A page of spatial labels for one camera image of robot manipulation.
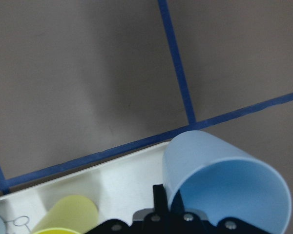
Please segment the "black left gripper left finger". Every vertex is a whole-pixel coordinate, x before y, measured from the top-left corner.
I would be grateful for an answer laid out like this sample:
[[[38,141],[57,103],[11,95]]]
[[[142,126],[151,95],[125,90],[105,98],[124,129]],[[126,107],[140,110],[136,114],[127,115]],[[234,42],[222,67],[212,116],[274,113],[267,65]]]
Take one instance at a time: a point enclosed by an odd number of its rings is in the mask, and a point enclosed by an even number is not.
[[[163,184],[153,185],[154,211],[159,215],[168,213],[167,194]]]

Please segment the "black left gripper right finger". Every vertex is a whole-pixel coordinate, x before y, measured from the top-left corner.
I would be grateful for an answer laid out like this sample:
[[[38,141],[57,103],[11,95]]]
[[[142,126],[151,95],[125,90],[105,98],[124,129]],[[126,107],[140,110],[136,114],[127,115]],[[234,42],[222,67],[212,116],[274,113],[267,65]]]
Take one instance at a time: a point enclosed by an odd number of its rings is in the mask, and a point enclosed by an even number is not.
[[[177,193],[175,194],[171,207],[170,207],[170,211],[172,213],[184,213],[185,212],[185,207],[184,207],[184,203],[183,203],[183,199],[181,196],[181,192],[180,190],[177,191]]]

